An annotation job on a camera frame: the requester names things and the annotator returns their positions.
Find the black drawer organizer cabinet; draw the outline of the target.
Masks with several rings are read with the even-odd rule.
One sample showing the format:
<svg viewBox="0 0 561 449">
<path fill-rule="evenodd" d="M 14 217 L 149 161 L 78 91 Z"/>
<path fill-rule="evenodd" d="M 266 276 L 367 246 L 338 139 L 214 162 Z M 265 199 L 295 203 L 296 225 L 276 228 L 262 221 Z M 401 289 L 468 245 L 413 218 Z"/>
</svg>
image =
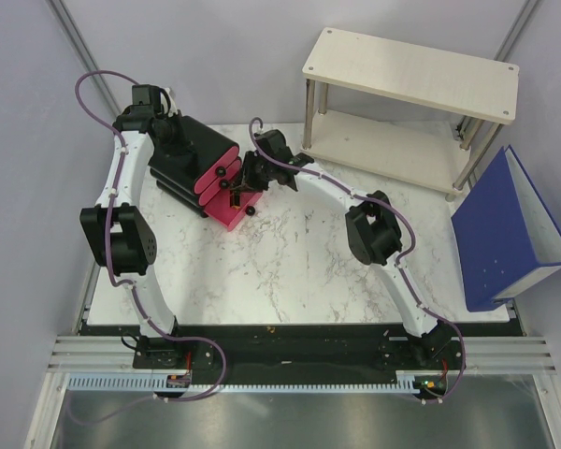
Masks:
<svg viewBox="0 0 561 449">
<path fill-rule="evenodd" d="M 149 161 L 156 185 L 206 218 L 207 204 L 240 170 L 239 146 L 191 116 L 151 122 L 154 152 Z"/>
</svg>

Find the gold black lipstick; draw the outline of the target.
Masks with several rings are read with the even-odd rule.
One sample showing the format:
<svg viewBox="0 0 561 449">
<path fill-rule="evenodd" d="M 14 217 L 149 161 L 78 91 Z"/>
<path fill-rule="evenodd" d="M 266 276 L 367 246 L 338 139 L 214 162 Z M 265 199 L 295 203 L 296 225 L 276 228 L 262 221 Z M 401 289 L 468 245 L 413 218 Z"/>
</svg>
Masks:
<svg viewBox="0 0 561 449">
<path fill-rule="evenodd" d="M 230 206 L 235 210 L 240 210 L 242 208 L 242 190 L 243 188 L 241 185 L 234 186 L 230 190 Z"/>
</svg>

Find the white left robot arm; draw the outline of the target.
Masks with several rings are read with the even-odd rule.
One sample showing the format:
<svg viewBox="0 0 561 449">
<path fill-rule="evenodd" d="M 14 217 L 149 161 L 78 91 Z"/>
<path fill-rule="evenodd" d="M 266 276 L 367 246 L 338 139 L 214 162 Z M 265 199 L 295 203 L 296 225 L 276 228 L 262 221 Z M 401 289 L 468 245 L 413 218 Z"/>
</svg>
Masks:
<svg viewBox="0 0 561 449">
<path fill-rule="evenodd" d="M 162 337 L 154 357 L 175 368 L 186 345 L 172 336 L 176 317 L 165 303 L 154 263 L 157 240 L 139 207 L 145 173 L 153 156 L 194 160 L 180 112 L 167 90 L 149 84 L 132 87 L 132 104 L 110 126 L 114 151 L 102 193 L 80 213 L 80 223 L 95 262 L 110 283 L 122 287 L 136 311 L 141 334 Z"/>
</svg>

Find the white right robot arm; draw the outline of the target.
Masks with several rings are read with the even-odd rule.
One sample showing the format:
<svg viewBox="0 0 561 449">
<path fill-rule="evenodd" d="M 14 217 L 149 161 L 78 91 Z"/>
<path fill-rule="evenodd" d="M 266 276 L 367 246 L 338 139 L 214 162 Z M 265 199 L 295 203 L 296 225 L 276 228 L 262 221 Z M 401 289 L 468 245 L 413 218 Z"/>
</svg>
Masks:
<svg viewBox="0 0 561 449">
<path fill-rule="evenodd" d="M 443 357 L 443 347 L 432 333 L 439 317 L 423 303 L 423 294 L 412 279 L 405 255 L 415 248 L 415 235 L 400 212 L 382 192 L 367 194 L 325 172 L 311 157 L 294 154 L 278 129 L 254 131 L 249 126 L 254 150 L 245 154 L 242 185 L 263 192 L 274 181 L 296 192 L 318 195 L 345 213 L 350 251 L 361 264 L 380 276 L 399 311 L 403 327 L 413 338 L 411 361 L 431 368 Z"/>
</svg>

